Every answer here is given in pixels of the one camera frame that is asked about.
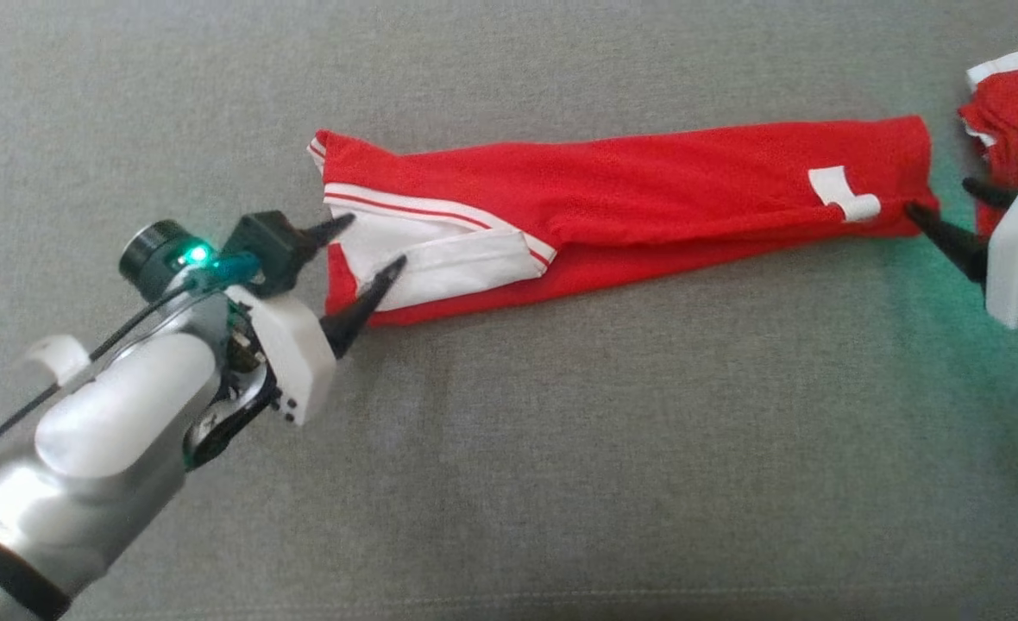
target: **black cable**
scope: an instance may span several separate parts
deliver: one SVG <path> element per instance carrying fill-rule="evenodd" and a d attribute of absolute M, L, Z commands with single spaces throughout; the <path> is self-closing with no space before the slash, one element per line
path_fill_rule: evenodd
<path fill-rule="evenodd" d="M 170 302 L 172 299 L 186 293 L 186 291 L 190 291 L 190 288 L 193 288 L 194 285 L 195 281 L 188 278 L 178 287 L 171 288 L 171 290 L 167 291 L 167 293 L 155 299 L 150 303 L 150 305 L 142 307 L 142 309 L 130 318 L 128 322 L 122 324 L 120 329 L 115 330 L 114 334 L 107 337 L 106 341 L 103 341 L 102 345 L 99 345 L 94 351 L 91 352 L 91 356 L 89 356 L 91 361 L 94 362 L 99 360 L 99 358 L 102 358 L 104 353 L 110 351 L 111 347 L 114 347 L 115 344 L 121 341 L 122 338 L 125 338 L 130 331 L 133 331 L 133 329 L 135 329 L 139 323 L 148 319 L 150 315 L 153 315 L 157 310 L 161 309 L 161 307 L 165 306 L 166 303 Z M 3 437 L 3 434 L 9 432 L 12 427 L 19 424 L 19 421 L 30 415 L 30 412 L 35 411 L 37 406 L 44 404 L 45 401 L 48 401 L 48 398 L 52 397 L 53 394 L 56 394 L 59 390 L 60 386 L 54 384 L 39 393 L 27 404 L 22 405 L 22 408 L 19 408 L 19 411 L 12 413 L 6 420 L 3 421 L 3 425 L 0 426 L 0 439 Z"/>

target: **red fabric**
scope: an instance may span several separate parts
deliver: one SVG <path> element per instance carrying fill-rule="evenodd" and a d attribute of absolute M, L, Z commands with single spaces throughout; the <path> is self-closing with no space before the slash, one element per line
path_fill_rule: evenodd
<path fill-rule="evenodd" d="M 992 180 L 1018 188 L 1018 70 L 983 79 L 959 114 L 971 129 L 996 138 L 996 145 L 985 147 Z M 977 232 L 992 235 L 1003 215 L 978 204 Z"/>
<path fill-rule="evenodd" d="M 372 324 L 540 302 L 826 237 L 910 235 L 916 228 L 904 206 L 939 208 L 927 187 L 930 138 L 918 117 L 403 156 L 331 131 L 317 138 L 326 147 L 327 183 L 461 202 L 559 251 L 539 279 L 376 314 Z M 846 223 L 840 209 L 819 201 L 809 169 L 837 166 L 846 167 L 853 191 L 879 196 L 878 217 Z M 354 285 L 341 252 L 329 258 L 328 308 L 335 312 Z"/>

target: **folded red shirt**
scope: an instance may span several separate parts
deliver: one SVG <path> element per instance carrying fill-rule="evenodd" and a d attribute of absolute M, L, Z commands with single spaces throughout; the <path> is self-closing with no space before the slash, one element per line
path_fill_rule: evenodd
<path fill-rule="evenodd" d="M 973 98 L 959 110 L 966 130 L 981 140 L 992 181 L 1018 188 L 1018 52 L 968 70 Z M 1001 210 L 977 205 L 977 232 L 992 235 Z"/>
<path fill-rule="evenodd" d="M 327 309 L 409 259 L 372 324 L 599 290 L 843 235 L 916 232 L 938 210 L 922 119 L 788 122 L 395 155 L 327 130 L 308 152 L 355 224 L 328 248 Z"/>

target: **gray fabric surface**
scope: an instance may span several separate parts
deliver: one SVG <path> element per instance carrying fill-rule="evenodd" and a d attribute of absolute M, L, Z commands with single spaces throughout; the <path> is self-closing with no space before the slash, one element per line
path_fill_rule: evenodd
<path fill-rule="evenodd" d="M 320 210 L 318 126 L 399 152 L 924 115 L 1018 3 L 0 0 L 0 419 L 138 299 L 143 224 Z M 300 294 L 324 294 L 324 267 Z M 1018 334 L 922 240 L 841 240 L 354 348 L 77 620 L 1018 618 Z"/>

